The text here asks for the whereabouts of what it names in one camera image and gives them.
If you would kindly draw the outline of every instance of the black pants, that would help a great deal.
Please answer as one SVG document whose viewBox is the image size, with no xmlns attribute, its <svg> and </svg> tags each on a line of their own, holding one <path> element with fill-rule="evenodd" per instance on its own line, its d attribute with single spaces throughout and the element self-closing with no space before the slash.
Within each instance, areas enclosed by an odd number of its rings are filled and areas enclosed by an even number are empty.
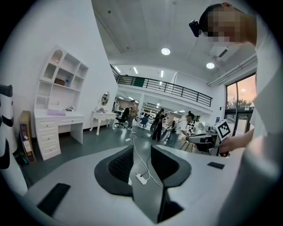
<svg viewBox="0 0 283 226">
<path fill-rule="evenodd" d="M 155 140 L 157 136 L 157 140 L 160 141 L 161 132 L 162 132 L 162 123 L 158 124 L 156 130 L 152 134 L 152 139 Z"/>
</svg>

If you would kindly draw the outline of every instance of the brown box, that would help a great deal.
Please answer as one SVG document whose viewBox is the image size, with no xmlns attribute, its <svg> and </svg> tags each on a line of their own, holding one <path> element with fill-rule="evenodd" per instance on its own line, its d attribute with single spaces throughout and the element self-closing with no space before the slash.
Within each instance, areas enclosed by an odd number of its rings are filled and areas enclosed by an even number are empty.
<svg viewBox="0 0 283 226">
<path fill-rule="evenodd" d="M 36 162 L 31 142 L 31 113 L 29 111 L 22 111 L 19 117 L 19 132 L 27 161 Z"/>
</svg>

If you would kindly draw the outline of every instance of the pipe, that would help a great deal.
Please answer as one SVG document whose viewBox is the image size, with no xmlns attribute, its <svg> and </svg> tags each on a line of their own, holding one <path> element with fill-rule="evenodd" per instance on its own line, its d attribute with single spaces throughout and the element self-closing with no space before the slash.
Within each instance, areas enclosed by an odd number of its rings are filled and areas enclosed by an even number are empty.
<svg viewBox="0 0 283 226">
<path fill-rule="evenodd" d="M 242 63 L 240 63 L 236 67 L 232 68 L 231 70 L 229 70 L 228 72 L 223 74 L 222 76 L 218 77 L 216 80 L 212 81 L 211 83 L 208 83 L 208 86 L 213 86 L 213 85 L 219 84 L 220 82 L 222 82 L 225 79 L 227 79 L 228 77 L 230 77 L 232 74 L 234 74 L 234 73 L 238 72 L 239 70 L 243 69 L 243 67 L 251 64 L 255 59 L 256 59 L 256 53 L 253 54 L 252 56 L 250 56 L 248 59 L 244 60 Z"/>
</svg>

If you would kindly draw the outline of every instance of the person in beige shirt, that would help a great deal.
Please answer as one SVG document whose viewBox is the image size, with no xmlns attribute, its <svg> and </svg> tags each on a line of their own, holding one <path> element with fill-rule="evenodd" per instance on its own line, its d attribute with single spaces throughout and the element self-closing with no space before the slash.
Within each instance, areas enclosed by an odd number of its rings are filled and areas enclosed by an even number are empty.
<svg viewBox="0 0 283 226">
<path fill-rule="evenodd" d="M 127 127 L 128 130 L 132 128 L 132 123 L 137 113 L 137 105 L 134 103 L 134 100 L 132 100 L 131 103 L 132 103 L 132 106 L 130 107 L 130 117 L 128 120 L 128 127 Z"/>
</svg>

